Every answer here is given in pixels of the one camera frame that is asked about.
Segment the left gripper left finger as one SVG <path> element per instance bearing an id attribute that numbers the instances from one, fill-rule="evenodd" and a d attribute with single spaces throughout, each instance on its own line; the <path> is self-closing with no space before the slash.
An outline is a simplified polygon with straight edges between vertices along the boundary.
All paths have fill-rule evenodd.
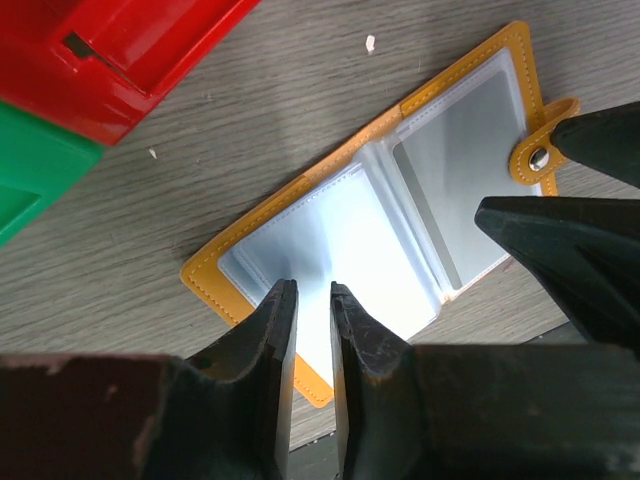
<path id="1" fill-rule="evenodd" d="M 282 479 L 287 472 L 298 289 L 190 358 L 1 357 L 5 479 Z"/>

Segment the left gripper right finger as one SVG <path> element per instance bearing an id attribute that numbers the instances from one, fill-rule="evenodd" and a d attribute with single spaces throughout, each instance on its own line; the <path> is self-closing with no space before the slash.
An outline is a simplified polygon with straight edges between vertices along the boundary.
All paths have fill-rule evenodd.
<path id="1" fill-rule="evenodd" d="M 604 345 L 412 345 L 330 293 L 344 479 L 635 479 L 639 358 Z"/>

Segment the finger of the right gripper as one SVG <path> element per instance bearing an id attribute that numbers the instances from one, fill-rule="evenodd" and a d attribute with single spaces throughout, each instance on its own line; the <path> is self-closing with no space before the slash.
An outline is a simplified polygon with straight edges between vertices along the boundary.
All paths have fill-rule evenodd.
<path id="1" fill-rule="evenodd" d="M 487 197 L 475 223 L 591 342 L 639 350 L 639 203 Z"/>
<path id="2" fill-rule="evenodd" d="M 639 187 L 639 102 L 560 121 L 551 144 L 568 159 Z"/>

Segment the yellow leather card holder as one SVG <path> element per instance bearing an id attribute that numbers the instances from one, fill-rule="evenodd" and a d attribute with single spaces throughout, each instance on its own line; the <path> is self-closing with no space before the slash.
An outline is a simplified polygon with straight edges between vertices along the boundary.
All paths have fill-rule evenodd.
<path id="1" fill-rule="evenodd" d="M 551 144 L 578 99 L 545 103 L 530 31 L 513 22 L 363 127 L 333 153 L 210 240 L 181 278 L 227 323 L 257 308 L 272 286 L 298 286 L 295 388 L 315 407 L 333 397 L 329 297 L 345 284 L 364 308 L 403 339 L 419 333 L 467 287 L 452 289 L 431 235 L 393 157 L 407 119 L 477 70 L 506 68 L 516 79 L 526 132 L 509 160 L 511 177 L 557 194 L 564 157 Z"/>

